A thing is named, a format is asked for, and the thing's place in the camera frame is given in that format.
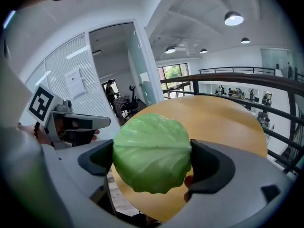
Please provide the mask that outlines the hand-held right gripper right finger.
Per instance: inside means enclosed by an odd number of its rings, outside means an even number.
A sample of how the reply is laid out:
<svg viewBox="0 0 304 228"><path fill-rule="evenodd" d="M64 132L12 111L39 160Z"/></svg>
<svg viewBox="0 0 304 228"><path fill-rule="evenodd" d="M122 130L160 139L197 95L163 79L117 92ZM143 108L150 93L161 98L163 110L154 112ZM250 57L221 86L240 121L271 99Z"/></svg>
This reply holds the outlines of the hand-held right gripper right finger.
<svg viewBox="0 0 304 228"><path fill-rule="evenodd" d="M191 140L189 201L166 228L259 228L279 209L293 183L268 159Z"/></svg>

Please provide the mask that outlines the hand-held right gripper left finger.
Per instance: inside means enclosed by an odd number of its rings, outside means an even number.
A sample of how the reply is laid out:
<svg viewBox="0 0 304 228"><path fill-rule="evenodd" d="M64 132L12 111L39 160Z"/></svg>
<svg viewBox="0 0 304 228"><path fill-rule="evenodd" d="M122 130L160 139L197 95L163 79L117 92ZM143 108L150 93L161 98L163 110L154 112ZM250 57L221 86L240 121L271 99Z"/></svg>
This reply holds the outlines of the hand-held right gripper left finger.
<svg viewBox="0 0 304 228"><path fill-rule="evenodd" d="M116 211L108 182L113 141L54 150L43 146L48 171L75 228L147 228L146 215Z"/></svg>

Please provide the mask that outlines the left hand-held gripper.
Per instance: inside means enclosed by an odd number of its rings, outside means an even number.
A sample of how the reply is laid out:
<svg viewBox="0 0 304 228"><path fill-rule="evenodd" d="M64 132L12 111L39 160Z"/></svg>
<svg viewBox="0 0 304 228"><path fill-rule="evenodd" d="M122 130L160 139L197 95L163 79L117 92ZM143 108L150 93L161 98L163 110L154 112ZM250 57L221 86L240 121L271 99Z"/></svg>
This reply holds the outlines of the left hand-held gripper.
<svg viewBox="0 0 304 228"><path fill-rule="evenodd" d="M95 130L106 128L111 119L73 113L70 100L64 100L39 84L27 112L35 119L34 136L47 141L54 149L89 144Z"/></svg>

